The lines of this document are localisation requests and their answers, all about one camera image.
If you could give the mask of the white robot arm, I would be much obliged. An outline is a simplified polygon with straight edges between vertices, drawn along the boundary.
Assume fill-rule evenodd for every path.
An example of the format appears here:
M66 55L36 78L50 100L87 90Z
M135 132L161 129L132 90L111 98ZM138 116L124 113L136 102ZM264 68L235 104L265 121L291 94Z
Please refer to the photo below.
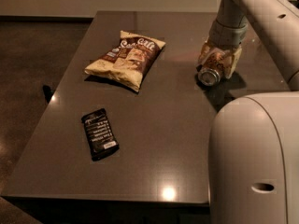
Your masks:
M289 86L237 98L208 145L210 224L299 224L299 12L288 0L221 0L199 58L213 86L234 71L252 27Z

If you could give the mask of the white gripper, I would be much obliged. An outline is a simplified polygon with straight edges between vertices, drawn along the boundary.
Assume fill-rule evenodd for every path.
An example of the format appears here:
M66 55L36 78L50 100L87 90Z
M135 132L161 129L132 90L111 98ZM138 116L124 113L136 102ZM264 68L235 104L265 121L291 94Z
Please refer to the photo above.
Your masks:
M208 34L208 41L210 43L206 41L202 46L198 63L200 65L205 64L211 57L215 47L219 49L229 49L225 51L223 67L224 77L230 79L241 56L242 48L239 47L239 45L242 43L247 30L247 24L243 27L234 28L224 26L217 20L214 20Z

